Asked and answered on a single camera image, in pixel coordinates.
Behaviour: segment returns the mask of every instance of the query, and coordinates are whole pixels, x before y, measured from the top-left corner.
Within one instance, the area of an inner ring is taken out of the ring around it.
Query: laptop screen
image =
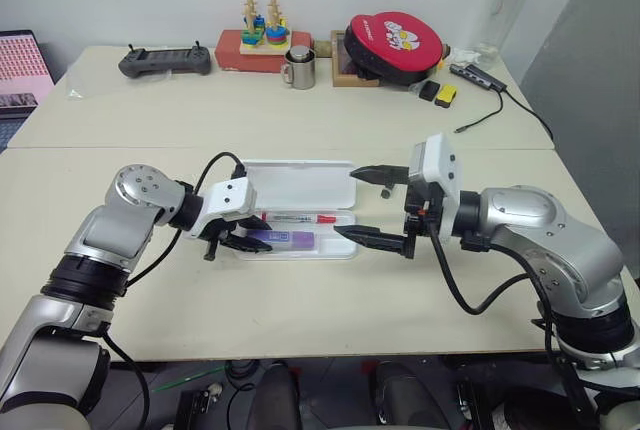
[[[30,30],[0,32],[0,118],[29,115],[53,88]]]

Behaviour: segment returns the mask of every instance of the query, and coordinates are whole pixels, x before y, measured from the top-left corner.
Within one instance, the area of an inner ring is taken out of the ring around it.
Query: water bottle
[[[478,66],[489,70],[496,62],[500,49],[525,0],[494,0],[489,14],[480,27],[473,50],[478,52]]]

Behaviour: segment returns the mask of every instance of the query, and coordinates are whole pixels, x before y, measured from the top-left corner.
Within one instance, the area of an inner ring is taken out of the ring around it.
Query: metal cup
[[[280,75],[285,83],[306,90],[316,83],[316,54],[309,47],[295,45],[284,56]]]

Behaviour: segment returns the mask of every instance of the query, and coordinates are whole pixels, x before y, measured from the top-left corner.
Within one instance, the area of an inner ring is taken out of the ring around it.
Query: game controller
[[[133,48],[118,64],[120,71],[129,78],[136,78],[146,72],[164,72],[180,70],[206,75],[211,71],[211,55],[209,50],[196,44],[191,49],[178,50],[145,50]]]

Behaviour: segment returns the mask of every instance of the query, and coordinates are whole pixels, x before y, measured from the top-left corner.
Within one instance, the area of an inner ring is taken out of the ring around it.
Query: table
[[[318,59],[316,85],[294,90],[279,75],[223,72],[130,80],[117,64],[128,49],[89,47],[70,74],[11,140],[31,147],[202,147],[271,149],[406,149],[445,132],[456,148],[551,149],[544,129],[511,100],[502,114],[454,134],[498,108],[494,92],[441,70],[434,80],[458,87],[451,108],[406,88],[333,88],[331,61]],[[492,72],[526,103],[504,65]],[[85,98],[69,100],[70,89]]]
[[[402,150],[377,148],[271,148],[244,142],[242,158],[350,159],[356,165],[406,164]],[[194,182],[210,148],[8,149],[0,156],[0,341],[28,298],[37,293],[85,215],[103,201],[116,170],[148,163],[173,178]],[[456,150],[463,188],[530,184],[546,188],[576,218],[598,226],[584,197],[552,150]],[[210,183],[232,166],[216,168]],[[359,223],[400,232],[403,191],[390,200],[380,188],[358,183],[353,211]],[[138,270],[173,235],[158,228]],[[154,272],[116,304],[113,338],[138,360],[250,358],[361,354],[425,354],[540,350],[543,334],[529,323],[536,297],[521,282],[482,316],[460,310],[443,281],[426,239],[415,260],[361,248],[353,260],[248,262],[221,248],[202,259],[205,242],[181,240]],[[446,246],[461,291],[477,304],[520,272],[497,253]],[[625,270],[632,314],[640,295]]]

